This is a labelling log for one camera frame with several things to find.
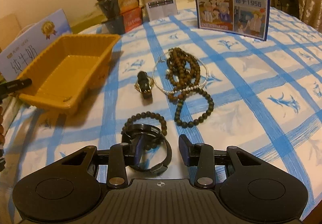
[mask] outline bead necklace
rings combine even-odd
[[[169,49],[168,50],[168,52],[167,53],[164,53],[164,55],[166,56],[166,55],[169,55],[171,52],[172,52],[172,50],[173,49]],[[207,80],[208,80],[208,78],[209,78],[209,71],[208,71],[208,68],[207,68],[207,66],[200,60],[200,59],[198,59],[196,56],[194,56],[193,54],[191,54],[191,53],[189,53],[189,56],[190,57],[192,57],[193,59],[195,59],[195,60],[197,60],[197,63],[199,62],[199,63],[201,63],[202,64],[202,66],[204,67],[204,69],[205,69],[205,73],[206,73],[206,76],[205,76],[205,80],[202,82],[202,83],[200,83],[200,84],[198,84],[198,85],[193,85],[192,87],[187,87],[187,88],[183,88],[183,89],[177,89],[177,90],[174,90],[174,91],[169,91],[169,90],[165,90],[165,89],[163,89],[158,83],[157,83],[157,80],[156,80],[156,78],[155,78],[155,75],[154,75],[154,72],[155,72],[155,70],[156,70],[156,68],[157,68],[157,65],[158,65],[158,63],[160,63],[160,62],[165,62],[166,60],[164,60],[164,58],[163,58],[163,55],[162,56],[160,56],[159,57],[159,59],[157,60],[157,62],[156,62],[156,64],[155,64],[155,66],[153,67],[153,69],[152,69],[152,78],[153,78],[153,80],[154,80],[154,84],[155,84],[155,86],[160,90],[160,91],[162,91],[163,93],[165,93],[165,94],[176,94],[176,93],[181,93],[181,92],[188,92],[188,91],[194,91],[195,89],[197,89],[197,88],[202,88],[202,87],[204,87],[205,85],[206,85],[206,83],[207,83]]]
[[[179,95],[168,93],[167,97],[169,101],[176,103],[179,100],[177,109],[174,114],[174,121],[176,122],[176,124],[183,128],[192,128],[193,126],[197,126],[199,123],[202,123],[208,116],[211,115],[212,111],[214,110],[215,104],[210,94],[208,94],[203,89],[196,87],[200,82],[200,66],[197,58],[192,54],[181,50],[180,48],[172,48],[169,50],[169,53],[169,58],[166,60],[169,71],[166,77],[173,85],[173,91],[177,92],[182,89],[187,89],[188,87],[193,87],[192,91],[199,93],[208,101],[208,109],[205,113],[202,114],[202,116],[193,121],[183,122],[180,119],[181,109],[183,107],[185,99],[187,98],[187,95],[190,94],[191,91],[182,91]],[[190,66],[189,70],[186,68],[187,62]],[[177,76],[179,81],[176,82],[173,76]]]

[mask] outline metal screw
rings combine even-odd
[[[202,178],[198,178],[197,182],[200,184],[200,185],[210,185],[213,180],[211,178],[208,178],[208,177],[202,177]]]
[[[124,180],[124,178],[114,177],[114,178],[109,179],[108,182],[112,185],[121,185],[125,182],[125,180]]]

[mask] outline stacked food containers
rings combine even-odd
[[[124,34],[142,24],[139,0],[97,0],[107,20],[102,23],[108,33]]]

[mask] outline blue checkered tablecloth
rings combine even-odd
[[[86,33],[101,33],[96,26]],[[210,78],[205,86],[215,102],[212,115],[197,127],[183,129],[173,121],[175,105],[157,88],[153,102],[143,101],[134,89],[136,75],[151,75],[158,58],[180,47],[200,58]],[[17,223],[12,188],[22,177],[86,145],[108,149],[120,142],[128,117],[143,111],[158,112],[167,120],[173,159],[157,178],[187,178],[195,173],[184,167],[178,136],[215,149],[236,145],[300,179],[309,201],[302,219],[322,199],[322,35],[283,12],[271,8],[267,41],[197,28],[196,10],[144,23],[123,35],[113,49],[113,68],[106,84],[92,90],[72,117],[23,106],[12,123],[5,143],[6,169],[0,174],[0,223]],[[166,64],[157,66],[157,81],[166,89]],[[199,117],[207,109],[200,95],[188,98],[182,119]],[[158,126],[153,119],[142,123]],[[154,164],[165,156],[151,149],[142,162]],[[100,167],[98,180],[106,180]],[[225,179],[216,167],[217,181]],[[128,169],[128,177],[151,177]]]

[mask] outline crosshair marking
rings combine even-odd
[[[158,185],[159,187],[163,187],[164,185],[166,185],[164,182],[160,181],[158,182],[156,185]]]

